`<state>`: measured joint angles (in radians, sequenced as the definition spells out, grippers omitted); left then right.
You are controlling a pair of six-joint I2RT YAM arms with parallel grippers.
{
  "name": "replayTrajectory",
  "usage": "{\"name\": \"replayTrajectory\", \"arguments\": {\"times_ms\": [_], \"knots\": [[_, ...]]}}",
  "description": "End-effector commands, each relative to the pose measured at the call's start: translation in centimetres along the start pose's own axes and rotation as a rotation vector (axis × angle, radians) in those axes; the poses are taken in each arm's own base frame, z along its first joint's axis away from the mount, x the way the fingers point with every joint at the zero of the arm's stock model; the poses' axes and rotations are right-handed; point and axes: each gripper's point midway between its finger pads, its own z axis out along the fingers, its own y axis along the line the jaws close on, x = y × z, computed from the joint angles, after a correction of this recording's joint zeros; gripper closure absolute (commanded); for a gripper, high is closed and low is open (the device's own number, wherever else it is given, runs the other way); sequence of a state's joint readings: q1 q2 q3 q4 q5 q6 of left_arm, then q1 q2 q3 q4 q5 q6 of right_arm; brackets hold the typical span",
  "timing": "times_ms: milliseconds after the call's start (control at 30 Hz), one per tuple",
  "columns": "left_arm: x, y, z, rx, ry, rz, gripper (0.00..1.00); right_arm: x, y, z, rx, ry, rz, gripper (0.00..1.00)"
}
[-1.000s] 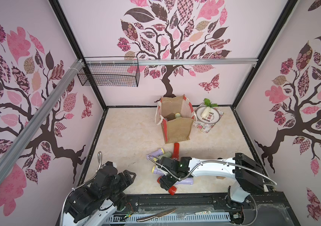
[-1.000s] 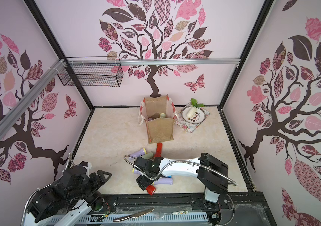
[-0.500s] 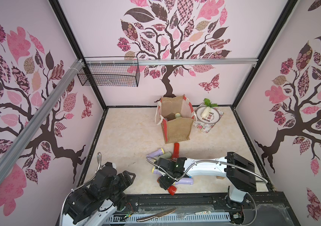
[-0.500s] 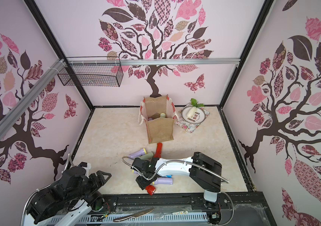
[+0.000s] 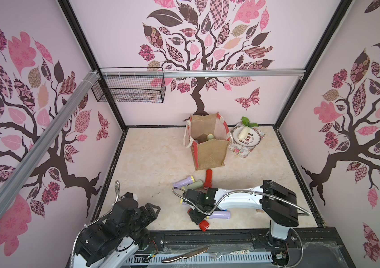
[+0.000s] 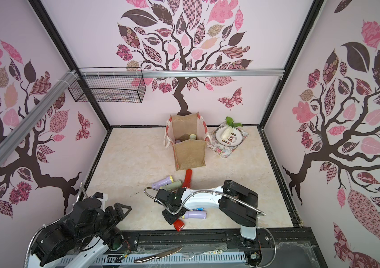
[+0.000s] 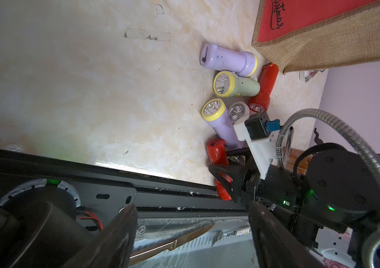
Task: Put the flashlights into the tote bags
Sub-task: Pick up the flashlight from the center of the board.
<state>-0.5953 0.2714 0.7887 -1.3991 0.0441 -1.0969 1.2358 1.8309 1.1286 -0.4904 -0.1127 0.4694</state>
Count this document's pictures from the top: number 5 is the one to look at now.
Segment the purple flashlight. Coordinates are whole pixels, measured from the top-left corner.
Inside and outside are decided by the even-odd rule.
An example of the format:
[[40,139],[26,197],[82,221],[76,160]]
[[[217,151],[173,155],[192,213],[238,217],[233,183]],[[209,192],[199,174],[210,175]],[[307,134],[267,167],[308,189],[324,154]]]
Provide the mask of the purple flashlight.
[[187,186],[187,185],[193,184],[194,182],[195,182],[194,177],[192,175],[190,175],[187,178],[174,183],[173,187],[174,188],[181,188],[183,186]]
[[230,218],[231,212],[229,211],[214,211],[211,215],[207,216],[207,219],[229,220]]

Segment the brown jute tote bag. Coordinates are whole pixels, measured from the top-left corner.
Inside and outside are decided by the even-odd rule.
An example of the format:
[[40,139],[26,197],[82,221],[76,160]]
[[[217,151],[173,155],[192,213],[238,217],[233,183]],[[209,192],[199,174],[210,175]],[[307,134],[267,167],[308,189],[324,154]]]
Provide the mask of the brown jute tote bag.
[[[207,140],[209,134],[214,135],[213,140]],[[196,171],[224,166],[231,141],[231,131],[219,113],[191,116],[186,122],[183,144],[191,149]]]

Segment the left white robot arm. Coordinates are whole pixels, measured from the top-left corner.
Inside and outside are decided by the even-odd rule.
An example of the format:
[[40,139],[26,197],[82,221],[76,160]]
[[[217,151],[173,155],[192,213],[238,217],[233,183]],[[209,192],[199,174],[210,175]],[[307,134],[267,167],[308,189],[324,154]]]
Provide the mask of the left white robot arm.
[[150,241],[148,225],[161,208],[139,206],[136,195],[117,195],[111,209],[78,233],[71,252],[70,268],[119,268],[131,255],[145,250]]

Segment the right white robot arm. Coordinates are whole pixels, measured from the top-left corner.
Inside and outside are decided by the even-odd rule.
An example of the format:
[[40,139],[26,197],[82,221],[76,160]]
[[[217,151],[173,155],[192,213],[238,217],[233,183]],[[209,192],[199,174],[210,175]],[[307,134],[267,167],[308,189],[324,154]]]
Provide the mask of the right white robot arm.
[[297,205],[293,191],[272,180],[249,189],[210,188],[203,192],[174,187],[172,193],[191,208],[188,214],[195,224],[232,208],[261,210],[270,217],[269,236],[275,240],[287,240],[290,229],[298,227],[299,216],[311,216],[310,211]]

